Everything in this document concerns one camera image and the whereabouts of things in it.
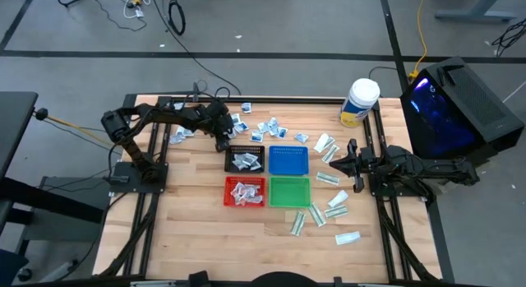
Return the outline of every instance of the black basket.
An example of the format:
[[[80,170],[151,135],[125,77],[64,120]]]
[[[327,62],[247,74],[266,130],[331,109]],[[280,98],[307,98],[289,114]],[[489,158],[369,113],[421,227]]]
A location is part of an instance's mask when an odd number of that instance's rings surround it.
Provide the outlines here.
[[[242,155],[249,153],[251,155],[257,155],[257,161],[261,164],[261,168],[253,171],[250,168],[238,169],[233,164],[233,155]],[[265,147],[264,146],[230,146],[227,149],[226,155],[224,156],[224,172],[230,173],[263,173],[265,172]]]

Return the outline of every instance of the plastic basket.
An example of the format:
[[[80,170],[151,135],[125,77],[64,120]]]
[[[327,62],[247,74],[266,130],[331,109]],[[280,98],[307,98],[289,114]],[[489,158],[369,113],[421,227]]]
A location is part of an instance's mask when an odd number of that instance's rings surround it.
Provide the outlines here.
[[[309,174],[309,150],[304,146],[271,146],[269,172],[274,175]]]
[[[311,180],[306,177],[270,177],[269,205],[308,208],[311,205]]]
[[[261,168],[251,171],[249,168],[238,169],[238,167],[232,163],[234,160],[233,155],[242,154],[257,155],[257,161],[260,163]],[[230,173],[263,173],[265,172],[265,147],[264,146],[230,146],[224,156],[224,172]]]
[[[259,204],[247,203],[245,206],[236,205],[236,201],[233,199],[233,196],[230,192],[236,187],[238,183],[243,184],[255,184],[261,186],[258,190],[257,195],[263,196],[263,201]],[[224,184],[224,199],[223,205],[225,206],[235,206],[235,207],[264,207],[265,206],[265,179],[262,177],[237,177],[237,176],[228,176]]]

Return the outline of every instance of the blue basket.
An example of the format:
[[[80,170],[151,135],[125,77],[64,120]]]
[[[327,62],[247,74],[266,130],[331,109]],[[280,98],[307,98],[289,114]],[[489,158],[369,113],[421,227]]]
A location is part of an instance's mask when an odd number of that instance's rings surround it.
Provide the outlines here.
[[[309,150],[304,146],[271,146],[269,172],[274,175],[309,174]]]

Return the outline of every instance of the red basket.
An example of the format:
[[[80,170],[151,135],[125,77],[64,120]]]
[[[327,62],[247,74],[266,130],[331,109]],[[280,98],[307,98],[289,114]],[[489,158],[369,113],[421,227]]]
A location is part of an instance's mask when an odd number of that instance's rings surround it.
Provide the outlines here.
[[[226,179],[226,182],[224,184],[224,199],[223,204],[225,206],[236,206],[236,207],[244,207],[241,205],[236,205],[236,201],[233,199],[233,196],[230,194],[230,192],[236,187],[238,183],[243,184],[255,184],[259,185],[261,188],[258,190],[258,194],[263,196],[263,201],[259,204],[255,203],[247,203],[245,204],[245,207],[263,207],[265,206],[265,179],[262,177],[236,177],[236,176],[228,176]]]

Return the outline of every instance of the yellow cable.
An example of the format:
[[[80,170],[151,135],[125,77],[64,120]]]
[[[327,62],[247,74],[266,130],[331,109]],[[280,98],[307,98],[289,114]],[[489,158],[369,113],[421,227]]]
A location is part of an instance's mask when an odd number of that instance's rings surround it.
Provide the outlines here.
[[[409,78],[415,79],[418,76],[418,66],[420,66],[420,62],[427,56],[427,46],[426,42],[424,41],[424,35],[422,33],[422,27],[420,25],[420,12],[422,11],[422,6],[424,4],[424,0],[420,2],[420,7],[418,7],[418,13],[417,13],[417,26],[418,26],[418,33],[420,34],[420,41],[422,42],[422,45],[424,47],[424,54],[420,59],[418,59],[418,62],[414,65],[413,72],[409,73]]]
[[[73,123],[65,122],[65,121],[61,120],[60,118],[54,118],[54,117],[52,117],[51,115],[48,115],[48,119],[49,119],[49,120],[52,120],[52,121],[54,121],[54,122],[56,122],[56,123],[60,123],[60,124],[62,124],[62,125],[64,125],[64,126],[73,127],[73,128],[75,128],[75,129],[77,129],[79,132],[83,132],[83,133],[85,133],[87,136],[92,137],[92,138],[95,139],[96,141],[102,142],[102,143],[107,144],[107,145],[109,145],[109,146],[112,146],[112,145],[113,145],[113,143],[110,143],[110,142],[108,142],[108,141],[106,141],[106,140],[104,140],[104,139],[101,139],[100,137],[96,136],[94,133],[89,132],[89,131],[86,131],[86,130],[84,130],[83,128],[81,128],[81,127],[79,127],[79,126],[77,126],[77,125],[75,125],[75,124],[73,124]]]

